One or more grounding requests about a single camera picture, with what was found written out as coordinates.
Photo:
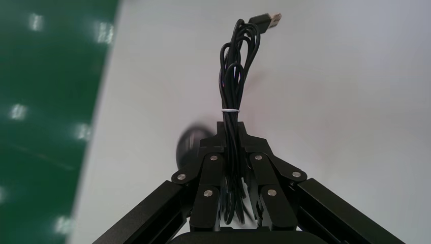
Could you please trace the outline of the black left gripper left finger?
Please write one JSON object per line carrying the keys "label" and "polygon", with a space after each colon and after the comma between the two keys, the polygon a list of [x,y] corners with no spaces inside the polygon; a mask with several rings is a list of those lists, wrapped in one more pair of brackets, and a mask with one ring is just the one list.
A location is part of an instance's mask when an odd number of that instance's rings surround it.
{"label": "black left gripper left finger", "polygon": [[223,139],[205,124],[192,124],[180,136],[176,148],[178,171],[172,181],[185,188],[190,231],[220,229],[223,178]]}

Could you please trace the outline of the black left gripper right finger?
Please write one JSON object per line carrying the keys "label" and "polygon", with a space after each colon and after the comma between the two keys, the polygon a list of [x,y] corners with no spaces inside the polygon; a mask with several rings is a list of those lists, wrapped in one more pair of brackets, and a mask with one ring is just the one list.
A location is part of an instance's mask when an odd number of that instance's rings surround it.
{"label": "black left gripper right finger", "polygon": [[266,139],[249,135],[243,122],[239,124],[239,141],[244,182],[258,226],[271,231],[296,230],[295,188],[307,174],[275,156]]}

